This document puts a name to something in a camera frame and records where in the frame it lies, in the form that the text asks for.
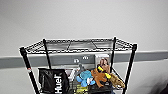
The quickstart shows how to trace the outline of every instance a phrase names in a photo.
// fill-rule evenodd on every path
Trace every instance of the shelf post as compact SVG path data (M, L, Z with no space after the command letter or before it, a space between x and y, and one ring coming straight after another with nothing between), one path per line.
M25 62L25 65L27 67L27 71L29 73L29 76L30 76L31 82L33 84L34 90L35 90L36 94L40 94L39 91L38 91L38 88L37 88L37 84L36 84L36 81L35 81L35 78L34 78L30 63L29 63L29 60L27 58L27 52L26 52L24 47L20 48L20 54L22 55L22 57L24 59L24 62Z
M46 40L45 39L43 39L43 44L44 44L44 48L45 48L45 52L46 52L46 56L47 56L48 66L51 69L51 62L50 62L50 58L49 58L49 55L48 55L48 50L47 50L47 45L46 45Z
M113 66L113 63L114 63L115 44L116 44L116 37L114 37L114 40L113 40L113 50L112 50L112 54L111 54L111 67L110 67L110 72L112 72L112 66Z
M127 90L127 84L128 84L128 80L129 80L129 76L130 76L130 72L131 72L131 68L132 68L132 64L133 64L136 50L137 50L137 44L133 44L132 53L131 53L131 57L130 57L130 61L129 61L128 69L127 69L126 78L125 78L125 88L123 89L122 94L125 94L125 92Z

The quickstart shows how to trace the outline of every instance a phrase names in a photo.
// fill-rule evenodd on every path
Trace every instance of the stuffed toy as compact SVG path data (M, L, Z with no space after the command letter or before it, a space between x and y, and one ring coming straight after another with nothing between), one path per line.
M103 68L101 68L100 66L98 67L98 69L100 71L104 71ZM121 79L119 79L116 75L114 75L113 73L105 73L106 77L111 81L112 85L117 88L118 85L120 85L122 88L125 88L125 84L123 83L123 81Z
M96 81L96 84L98 85L98 87L99 88L103 87L104 85L102 85L100 81L103 81L103 82L107 81L107 79L105 78L106 77L105 73L99 73L97 68L95 68L94 70L91 70L91 74L94 80Z
M93 80L93 76L91 72L88 70L81 72L80 76L76 77L76 80L78 82L81 82L82 87L95 84L95 81Z
M121 86L122 88L125 88L125 84L124 84L124 82L123 82L121 79L119 79L119 78L118 78L116 75L114 75L113 73L110 73L110 76L111 76L111 78L110 78L109 80L111 81L112 85L113 85L115 88L117 88L118 85Z

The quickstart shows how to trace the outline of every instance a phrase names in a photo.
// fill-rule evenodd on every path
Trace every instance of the bag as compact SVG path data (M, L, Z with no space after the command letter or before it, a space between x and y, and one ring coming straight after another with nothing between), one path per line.
M67 94L69 79L64 69L39 68L39 83L42 93Z

